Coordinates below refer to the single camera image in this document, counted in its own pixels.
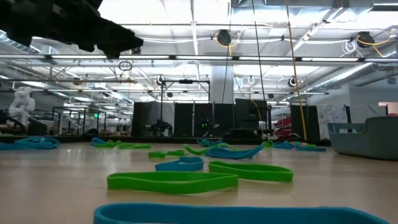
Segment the fluorescent light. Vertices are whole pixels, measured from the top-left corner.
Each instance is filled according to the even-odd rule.
[[[367,58],[365,62],[398,62],[398,58]]]
[[[80,101],[84,101],[84,102],[89,102],[89,101],[93,101],[92,99],[90,99],[90,98],[86,98],[86,97],[74,97],[74,99],[76,99],[76,100],[80,100]]]
[[[374,3],[373,6],[398,6],[398,3]]]
[[[45,59],[44,55],[34,55],[34,54],[25,54],[25,55],[16,55],[16,54],[6,54],[0,55],[0,59]]]
[[[305,62],[356,62],[358,58],[302,58]]]
[[[259,60],[259,57],[239,57],[239,60]],[[260,57],[260,60],[270,61],[291,61],[291,57]]]
[[[152,60],[157,60],[157,59],[169,59],[170,57],[168,55],[121,55],[119,59],[121,60],[131,60],[131,59],[152,59]]]
[[[232,57],[226,56],[176,56],[177,60],[232,60]]]
[[[79,90],[48,90],[48,91],[58,91],[58,92],[77,92]]]
[[[36,86],[36,87],[39,87],[39,88],[48,87],[48,85],[46,85],[44,83],[41,83],[41,82],[21,82],[21,83],[26,84],[26,85],[30,85],[30,86]]]
[[[105,55],[50,55],[53,59],[107,59]]]

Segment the ceiling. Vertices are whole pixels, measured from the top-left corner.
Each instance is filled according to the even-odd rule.
[[[104,0],[99,8],[101,16],[109,19],[124,27],[132,29],[136,35],[144,39],[142,55],[228,55],[228,48],[220,46],[215,40],[215,35],[220,29],[230,29],[233,40],[231,47],[232,56],[291,56],[289,41],[289,30],[287,26],[286,12],[283,10],[257,11],[256,17],[252,11],[234,13],[228,15],[230,1],[228,0]],[[296,46],[294,55],[296,57],[376,57],[376,51],[370,47],[362,49],[357,47],[353,50],[347,47],[347,41],[351,37],[356,37],[359,31],[368,31],[376,42],[382,42],[395,35],[396,22],[391,18],[398,16],[398,12],[374,12],[366,11],[356,15],[349,11],[344,12],[337,18],[330,19],[323,23],[322,19],[330,13],[330,9],[314,8],[311,10],[302,9],[295,13],[291,18],[292,40]],[[305,35],[310,34],[309,38],[301,41]],[[379,50],[386,48],[396,42],[391,38],[389,42],[378,46]],[[2,54],[23,54],[20,50],[10,45],[0,44]],[[76,45],[66,45],[60,42],[34,38],[32,46],[47,54],[49,47],[51,53],[62,55],[99,55],[103,54],[98,49],[94,52],[85,52],[78,49]],[[345,54],[345,49],[351,49],[352,53]],[[13,67],[7,60],[0,61],[2,66]],[[162,66],[151,65],[150,60],[135,61],[131,60],[133,68],[130,71],[122,71],[118,67],[111,68],[104,66],[103,60],[87,60],[95,62],[96,66],[90,67],[68,67],[42,65],[38,60],[19,60],[24,63],[24,68],[28,68],[34,73],[41,75],[19,74],[15,77],[9,75],[8,78],[50,78],[57,74],[58,79],[72,79],[80,77],[87,80],[115,80],[116,77],[126,79],[131,78],[137,83],[107,83],[100,85],[97,83],[84,83],[74,85],[72,83],[47,83],[51,89],[72,89],[89,90],[93,88],[103,88],[107,90],[159,90],[156,78],[162,75],[166,80],[209,80],[211,77],[211,63],[178,63],[178,61],[168,61]],[[242,83],[242,91],[261,90],[259,82],[261,73],[260,66],[255,63],[231,63],[233,72],[237,79]],[[297,66],[297,78],[301,87],[311,85],[317,80],[338,70],[343,65],[331,63],[316,66],[314,64],[300,64]],[[292,91],[288,87],[287,80],[294,75],[292,64],[265,63],[261,67],[264,80],[264,91]],[[169,90],[204,90],[208,89],[199,85],[173,84]],[[77,96],[74,92],[64,92],[66,96]],[[120,93],[125,99],[132,101],[148,101],[160,98],[159,93],[149,95],[148,93]],[[100,92],[85,93],[85,98],[92,98],[93,101],[103,103],[115,103],[121,101],[115,97],[103,98]],[[261,94],[253,94],[252,98],[262,98]],[[207,100],[206,93],[184,93],[174,96],[170,100]]]

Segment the cable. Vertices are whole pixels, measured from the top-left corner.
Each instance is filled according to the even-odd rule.
[[[376,52],[380,55],[380,57],[384,57],[383,54],[380,53],[380,51],[376,48],[375,45],[373,45],[372,47],[376,50]]]
[[[362,40],[359,39],[359,38],[361,37],[360,35],[358,35],[358,36],[356,37],[356,40],[357,40],[359,43],[361,43],[361,44],[366,44],[366,45],[370,45],[370,46],[381,45],[381,44],[385,44],[385,43],[387,43],[388,41],[390,41],[393,32],[394,32],[394,31],[391,30],[390,36],[388,37],[387,40],[382,41],[382,42],[380,42],[380,43],[376,43],[376,44],[363,42]]]
[[[257,31],[257,20],[256,20],[256,10],[255,10],[255,8],[254,8],[254,0],[251,0],[251,3],[252,3],[252,8],[253,8],[254,28],[255,28],[255,31],[256,31],[257,53],[258,53],[258,57],[259,57],[262,97],[263,97],[263,99],[264,99],[264,106],[265,106],[265,108],[267,108],[266,94],[264,93],[264,82],[263,82],[263,80],[262,80],[260,43],[259,43],[259,34],[258,34],[258,31]]]
[[[235,82],[238,83],[238,80],[236,79],[235,73],[234,73],[234,78],[235,78]],[[259,109],[259,107],[257,106],[257,103],[254,102],[254,100],[252,100],[252,99],[250,99],[249,97],[247,97],[245,94],[243,94],[243,93],[242,93],[242,90],[241,90],[241,87],[240,87],[239,85],[238,85],[238,89],[239,89],[239,92],[241,92],[241,94],[242,94],[245,98],[247,98],[248,100],[250,100],[250,101],[254,104],[254,106],[255,106],[256,109],[257,109],[257,113],[258,113],[258,115],[259,115],[259,121],[262,121],[260,109]],[[264,131],[263,131],[262,128],[261,128],[261,138],[262,138],[263,135],[264,135]]]
[[[218,37],[218,33],[215,35],[215,40],[216,40],[217,44],[220,45],[220,46],[222,46],[222,47],[227,47],[227,48],[228,48],[229,56],[232,56],[231,47],[234,47],[236,44],[239,43],[239,35],[238,35],[238,39],[236,40],[236,43],[233,44],[233,45],[230,45],[230,44],[229,44],[228,46],[224,46],[224,45],[220,44],[220,43],[218,42],[218,40],[217,40],[217,37]]]
[[[293,40],[293,37],[292,37],[292,26],[290,24],[290,15],[289,15],[289,0],[285,0],[285,1],[286,1],[286,13],[287,13],[287,25],[289,27],[289,35],[290,35],[290,48],[292,49],[294,80],[296,82],[296,88],[295,89],[296,89],[297,96],[298,96],[298,102],[300,104],[300,113],[301,113],[301,121],[303,123],[304,140],[307,140],[307,129],[305,128],[304,111],[303,111],[303,106],[302,106],[302,102],[301,102],[299,82],[298,82],[298,79],[297,79],[296,62],[295,62],[295,59],[294,59],[294,48],[293,48],[293,41],[292,41]]]
[[[232,21],[232,19],[229,18],[229,33],[231,33],[231,21]],[[228,56],[228,53],[231,53],[231,52],[229,51],[229,50],[230,50],[229,47],[228,47],[227,49],[228,49],[228,50],[227,50],[227,52],[226,52],[226,55]],[[228,57],[226,58],[226,64],[225,64],[225,76],[224,76],[223,99],[221,100],[221,103],[222,103],[222,104],[224,103],[225,85],[226,85],[226,74],[227,74],[227,71],[228,71]]]

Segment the plastic bin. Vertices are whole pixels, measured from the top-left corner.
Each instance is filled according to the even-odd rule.
[[[398,160],[398,117],[368,118],[364,124],[328,124],[333,150],[372,159]],[[340,133],[352,129],[352,133]]]
[[[351,208],[194,207],[150,203],[115,203],[94,212],[94,224],[386,224]]]

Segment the white robot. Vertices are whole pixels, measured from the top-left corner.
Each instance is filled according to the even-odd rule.
[[[17,119],[25,127],[29,124],[29,112],[35,110],[35,100],[30,97],[31,93],[31,87],[19,87],[14,94],[14,101],[8,109],[9,116]]]

